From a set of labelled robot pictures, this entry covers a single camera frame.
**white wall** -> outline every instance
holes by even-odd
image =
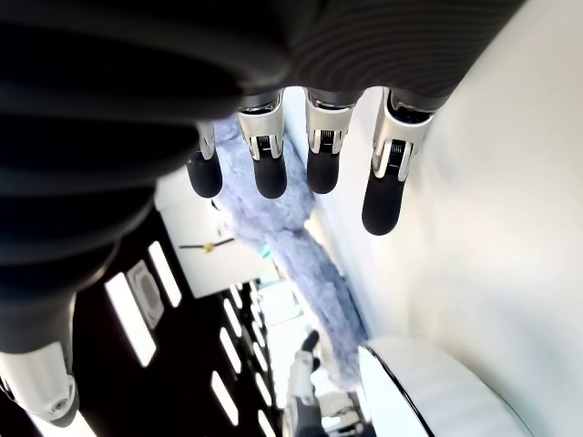
[[[230,237],[222,226],[223,218],[210,201],[200,198],[192,189],[186,168],[159,181],[156,208],[196,298],[223,291],[237,282],[257,279],[272,269],[269,261],[238,241],[218,246],[210,253],[179,249],[180,245],[216,243]]]
[[[392,234],[360,222],[378,90],[322,199],[373,332],[433,339],[536,437],[583,435],[582,17],[527,2],[436,117]]]

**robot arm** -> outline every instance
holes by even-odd
[[[320,366],[313,350],[320,336],[313,330],[296,352],[288,382],[287,404],[283,413],[284,437],[326,437],[322,412],[314,395],[311,376]]]

